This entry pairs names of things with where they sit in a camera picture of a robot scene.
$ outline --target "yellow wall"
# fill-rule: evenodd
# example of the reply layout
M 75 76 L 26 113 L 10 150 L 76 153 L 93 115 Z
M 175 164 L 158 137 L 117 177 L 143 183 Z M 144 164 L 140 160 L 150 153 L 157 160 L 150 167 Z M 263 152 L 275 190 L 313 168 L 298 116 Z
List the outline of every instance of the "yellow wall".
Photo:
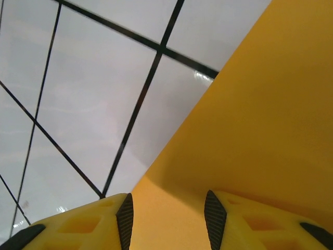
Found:
M 332 0 L 272 1 L 133 191 L 132 249 L 209 249 L 208 189 L 333 231 Z

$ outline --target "yellow foam block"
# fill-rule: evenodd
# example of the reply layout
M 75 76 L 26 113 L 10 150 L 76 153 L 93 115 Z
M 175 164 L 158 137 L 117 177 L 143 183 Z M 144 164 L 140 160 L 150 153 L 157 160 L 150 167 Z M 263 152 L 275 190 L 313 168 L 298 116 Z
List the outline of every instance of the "yellow foam block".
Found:
M 24 250 L 128 249 L 132 222 L 131 194 L 117 194 L 32 224 L 46 228 Z
M 213 250 L 327 250 L 300 225 L 316 222 L 226 192 L 208 192 L 205 218 Z
M 332 27 L 331 0 L 271 2 L 134 189 L 133 249 L 209 249 L 209 189 L 333 231 Z

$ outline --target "black rubber pad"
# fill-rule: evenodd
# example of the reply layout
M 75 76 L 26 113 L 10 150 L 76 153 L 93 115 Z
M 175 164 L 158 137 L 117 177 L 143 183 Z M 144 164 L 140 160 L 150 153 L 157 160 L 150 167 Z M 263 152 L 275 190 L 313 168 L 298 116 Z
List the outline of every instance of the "black rubber pad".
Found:
M 0 246 L 0 250 L 21 250 L 28 245 L 37 235 L 39 235 L 45 226 L 37 224 L 23 229 L 11 237 Z
M 130 249 L 133 216 L 133 198 L 132 194 L 128 194 L 116 214 L 120 245 L 122 250 Z
M 333 250 L 333 235 L 325 229 L 310 223 L 302 222 L 301 227 L 304 228 L 309 234 L 322 243 L 327 249 Z
M 212 250 L 220 250 L 227 219 L 227 212 L 211 190 L 208 191 L 206 201 L 204 203 L 204 219 L 206 221 L 208 237 Z

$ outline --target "black metal frame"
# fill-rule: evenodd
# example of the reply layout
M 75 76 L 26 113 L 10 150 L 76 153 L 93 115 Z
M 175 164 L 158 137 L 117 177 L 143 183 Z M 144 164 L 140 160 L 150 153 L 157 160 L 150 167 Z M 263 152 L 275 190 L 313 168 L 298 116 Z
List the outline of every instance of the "black metal frame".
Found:
M 1 4 L 1 10 L 0 10 L 0 27 L 1 27 L 1 20 L 2 20 L 2 12 L 3 12 L 3 8 L 4 8 L 4 1 L 2 0 L 2 4 Z M 3 179 L 3 177 L 0 175 L 0 179 L 2 180 L 2 182 L 4 183 L 6 189 L 8 190 L 8 192 L 10 193 L 11 197 L 13 198 L 14 202 L 16 203 L 16 209 L 15 209 L 15 213 L 14 213 L 14 217 L 13 217 L 13 221 L 12 221 L 12 227 L 11 227 L 11 231 L 10 231 L 10 236 L 12 235 L 12 230 L 13 230 L 13 226 L 15 223 L 15 219 L 16 219 L 16 215 L 17 215 L 17 210 L 19 210 L 22 215 L 24 216 L 25 220 L 27 221 L 27 223 L 30 225 L 30 222 L 28 220 L 28 218 L 26 217 L 26 215 L 24 214 L 24 211 L 22 210 L 22 208 L 19 205 L 19 201 L 20 201 L 20 197 L 21 197 L 21 192 L 22 192 L 22 187 L 23 187 L 23 181 L 24 181 L 24 177 L 25 177 L 25 172 L 27 170 L 27 164 L 28 164 L 28 160 L 29 160 L 29 156 L 30 156 L 30 150 L 31 150 L 31 144 L 32 144 L 32 140 L 33 140 L 33 135 L 34 135 L 34 130 L 35 127 L 37 126 L 40 131 L 49 139 L 49 141 L 54 145 L 54 147 L 56 149 L 58 149 L 58 151 L 63 155 L 63 157 L 68 161 L 68 163 L 77 171 L 77 173 L 84 179 L 84 181 L 94 190 L 94 192 L 98 195 L 98 197 L 100 199 L 105 198 L 105 195 L 110 187 L 110 183 L 111 180 L 114 176 L 114 173 L 116 171 L 116 168 L 118 166 L 118 163 L 120 161 L 121 155 L 123 153 L 123 150 L 126 146 L 126 143 L 130 137 L 134 122 L 138 116 L 139 110 L 141 108 L 141 105 L 143 103 L 143 100 L 147 94 L 147 91 L 149 89 L 149 86 L 152 82 L 152 79 L 155 75 L 155 72 L 157 70 L 158 64 L 161 60 L 162 55 L 168 56 L 176 61 L 178 61 L 179 63 L 192 68 L 194 70 L 197 70 L 199 72 L 201 72 L 202 74 L 205 74 L 211 78 L 215 78 L 218 74 L 218 72 L 208 66 L 205 66 L 191 58 L 188 58 L 178 52 L 173 51 L 172 49 L 167 47 L 167 43 L 169 40 L 169 37 L 171 35 L 171 32 L 173 30 L 173 27 L 175 25 L 175 22 L 179 16 L 179 13 L 182 9 L 184 0 L 178 0 L 174 10 L 172 12 L 172 15 L 170 17 L 169 23 L 166 27 L 166 30 L 164 32 L 163 38 L 161 40 L 160 43 L 157 43 L 153 40 L 150 40 L 138 33 L 135 33 L 129 29 L 126 29 L 110 20 L 107 20 L 99 15 L 96 15 L 84 8 L 81 8 L 75 4 L 72 4 L 66 0 L 52 0 L 54 2 L 58 3 L 58 11 L 57 11 L 57 17 L 55 20 L 55 25 L 54 25 L 54 29 L 53 29 L 53 33 L 52 33 L 52 38 L 50 41 L 50 45 L 49 45 L 49 49 L 48 49 L 48 54 L 47 54 L 47 60 L 46 60 L 46 64 L 45 64 L 45 70 L 44 70 L 44 75 L 43 75 L 43 80 L 42 80 L 42 84 L 41 84 L 41 89 L 40 89 L 40 93 L 39 93 L 39 98 L 38 98 L 38 103 L 37 103 L 37 107 L 36 107 L 36 112 L 35 115 L 32 116 L 27 109 L 19 102 L 19 100 L 13 95 L 13 93 L 6 87 L 6 85 L 0 81 L 0 85 L 2 86 L 2 88 L 11 96 L 11 98 L 19 105 L 19 107 L 25 112 L 25 114 L 33 121 L 33 126 L 32 126 L 32 130 L 31 130 L 31 135 L 30 135 L 30 141 L 29 141 L 29 146 L 28 146 L 28 151 L 27 151 L 27 156 L 25 158 L 25 163 L 24 163 L 24 168 L 23 168 L 23 173 L 22 173 L 22 178 L 21 178 L 21 183 L 20 183 L 20 188 L 19 188 L 19 193 L 17 196 L 17 200 L 15 199 L 15 197 L 13 196 L 12 192 L 10 191 L 8 185 L 6 184 L 5 180 Z M 74 161 L 66 154 L 66 152 L 56 143 L 56 141 L 46 132 L 46 130 L 38 123 L 37 121 L 37 117 L 38 117 L 38 113 L 39 113 L 39 107 L 40 107 L 40 103 L 41 103 L 41 98 L 42 98 L 42 93 L 43 93 L 43 88 L 44 88 L 44 84 L 45 84 L 45 79 L 46 79 L 46 75 L 47 75 L 47 69 L 48 69 L 48 64 L 49 64 L 49 60 L 50 60 L 50 55 L 52 52 L 52 47 L 53 47 L 53 42 L 54 42 L 54 38 L 56 35 L 56 31 L 57 31 L 57 26 L 58 26 L 58 22 L 59 22 L 59 18 L 60 18 L 60 13 L 61 13 L 61 8 L 62 6 L 65 6 L 73 11 L 75 11 L 78 14 L 81 14 L 87 18 L 92 19 L 93 21 L 98 22 L 99 24 L 106 26 L 108 28 L 110 28 L 111 30 L 121 33 L 122 35 L 127 36 L 128 38 L 135 40 L 153 50 L 156 51 L 156 55 L 155 58 L 152 62 L 151 68 L 149 70 L 147 79 L 143 85 L 143 88 L 141 90 L 141 93 L 138 97 L 138 100 L 136 102 L 136 105 L 134 107 L 133 113 L 131 115 L 130 121 L 127 125 L 127 129 L 125 131 L 125 134 L 123 136 L 122 142 L 119 146 L 118 152 L 116 154 L 116 157 L 113 161 L 112 167 L 110 169 L 109 175 L 107 177 L 105 186 L 103 188 L 102 191 L 100 191 L 93 183 L 92 181 L 84 174 L 84 172 L 74 163 Z

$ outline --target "yellow plastic part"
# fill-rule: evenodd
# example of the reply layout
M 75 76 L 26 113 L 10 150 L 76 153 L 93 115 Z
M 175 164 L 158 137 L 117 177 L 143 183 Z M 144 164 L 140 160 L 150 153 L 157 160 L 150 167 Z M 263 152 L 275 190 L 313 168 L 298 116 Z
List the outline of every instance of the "yellow plastic part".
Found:
M 209 189 L 333 232 L 332 27 L 332 0 L 271 2 L 134 189 L 133 250 L 210 249 Z
M 226 192 L 214 194 L 227 211 L 221 250 L 327 250 L 300 226 L 316 224 L 308 218 Z
M 116 213 L 126 196 L 117 194 L 34 223 L 46 229 L 24 250 L 121 250 Z

